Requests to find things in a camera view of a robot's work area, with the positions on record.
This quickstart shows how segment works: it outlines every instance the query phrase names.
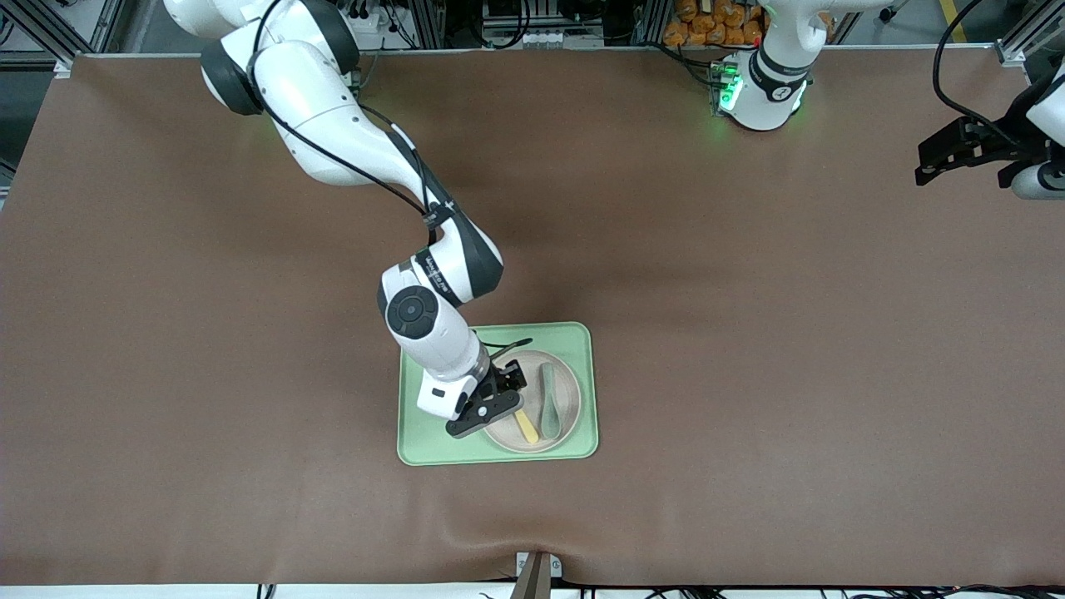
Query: brown mat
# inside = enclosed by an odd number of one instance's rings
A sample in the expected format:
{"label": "brown mat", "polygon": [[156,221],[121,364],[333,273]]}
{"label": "brown mat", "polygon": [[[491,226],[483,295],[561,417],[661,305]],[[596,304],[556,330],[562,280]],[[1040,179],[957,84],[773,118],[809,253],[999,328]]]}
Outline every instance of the brown mat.
{"label": "brown mat", "polygon": [[[79,60],[0,228],[4,583],[1065,583],[1065,205],[913,185],[930,51],[833,51],[756,134],[651,52],[386,58],[507,261],[592,330],[589,459],[410,468],[379,273],[415,214],[305,176],[195,61]],[[1000,114],[1022,87],[950,52]],[[968,87],[968,93],[961,90]]]}

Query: orange object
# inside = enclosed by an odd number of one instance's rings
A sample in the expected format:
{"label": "orange object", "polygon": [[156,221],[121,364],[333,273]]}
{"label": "orange object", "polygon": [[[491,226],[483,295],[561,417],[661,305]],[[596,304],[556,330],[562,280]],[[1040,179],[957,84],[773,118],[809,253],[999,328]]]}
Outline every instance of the orange object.
{"label": "orange object", "polygon": [[717,25],[718,23],[714,20],[712,15],[701,14],[695,17],[693,21],[691,21],[691,32],[702,33],[705,35],[714,31],[714,28],[717,27]]}
{"label": "orange object", "polygon": [[699,16],[699,3],[695,0],[676,0],[676,16],[684,22],[691,22]]}
{"label": "orange object", "polygon": [[740,46],[743,44],[743,30],[738,27],[725,28],[725,46]]}
{"label": "orange object", "polygon": [[743,43],[757,45],[761,43],[761,26],[752,19],[743,23]]}
{"label": "orange object", "polygon": [[717,0],[714,3],[714,20],[724,23],[725,27],[743,25],[744,13],[743,6],[733,4],[730,0]]}
{"label": "orange object", "polygon": [[824,27],[829,30],[829,38],[832,39],[832,34],[835,33],[836,29],[835,19],[832,18],[832,15],[830,15],[828,11],[818,13],[818,16],[821,17],[822,21],[824,21]]}
{"label": "orange object", "polygon": [[671,21],[666,26],[666,32],[662,33],[662,44],[670,47],[684,46],[684,43],[687,41],[688,23]]}
{"label": "orange object", "polygon": [[706,34],[707,44],[724,44],[725,43],[725,26],[718,23],[715,26],[714,30]]}

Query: beige plate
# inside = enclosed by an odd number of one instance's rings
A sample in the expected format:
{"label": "beige plate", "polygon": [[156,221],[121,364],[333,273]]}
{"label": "beige plate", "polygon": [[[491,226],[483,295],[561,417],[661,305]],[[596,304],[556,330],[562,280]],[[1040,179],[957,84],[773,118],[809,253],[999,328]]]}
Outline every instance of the beige plate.
{"label": "beige plate", "polygon": [[555,409],[558,410],[558,420],[561,423],[561,433],[557,439],[543,439],[539,442],[529,443],[522,435],[518,426],[518,420],[513,416],[508,416],[503,420],[493,422],[485,427],[485,434],[503,449],[517,453],[540,453],[561,443],[566,437],[573,432],[580,415],[580,388],[577,386],[577,378],[573,371],[562,360],[555,356],[537,350],[519,350],[509,352],[499,357],[498,361],[508,362],[518,360],[525,372],[525,382],[528,384],[521,390],[525,405],[522,409],[532,421],[537,432],[540,432],[540,412],[543,410],[543,389],[540,368],[551,362],[555,367]]}

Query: floor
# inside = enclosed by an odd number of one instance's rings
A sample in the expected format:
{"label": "floor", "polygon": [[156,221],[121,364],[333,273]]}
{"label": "floor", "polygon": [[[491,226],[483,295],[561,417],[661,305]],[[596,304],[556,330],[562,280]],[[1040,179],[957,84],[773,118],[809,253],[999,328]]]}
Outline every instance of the floor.
{"label": "floor", "polygon": [[[888,23],[876,11],[863,14],[846,39],[849,45],[935,44],[947,27],[944,4],[953,0],[911,0]],[[206,42],[185,33],[170,20],[162,0],[129,0],[129,14],[119,35],[124,52],[198,53]],[[983,0],[966,17],[964,38],[990,42],[1001,37],[1020,17],[1023,0]],[[0,46],[0,159],[17,164],[51,79],[50,72],[2,70]],[[9,184],[0,174],[0,187]]]}

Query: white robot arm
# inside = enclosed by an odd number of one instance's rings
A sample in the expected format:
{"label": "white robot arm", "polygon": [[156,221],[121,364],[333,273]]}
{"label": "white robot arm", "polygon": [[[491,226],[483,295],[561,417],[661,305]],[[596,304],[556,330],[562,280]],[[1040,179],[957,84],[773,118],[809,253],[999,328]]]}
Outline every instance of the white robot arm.
{"label": "white robot arm", "polygon": [[[378,308],[392,337],[423,367],[417,406],[462,437],[522,406],[517,362],[493,366],[456,309],[495,289],[499,250],[441,185],[395,124],[375,126],[342,79],[359,59],[354,35],[325,0],[277,0],[201,55],[212,94],[240,114],[266,112],[296,162],[331,185],[407,188],[431,243],[384,271]],[[436,231],[443,238],[436,240]]]}
{"label": "white robot arm", "polygon": [[760,0],[771,17],[769,31],[755,50],[725,59],[736,65],[737,78],[720,110],[755,131],[784,125],[799,110],[810,67],[828,38],[822,11],[867,11],[890,0]]}

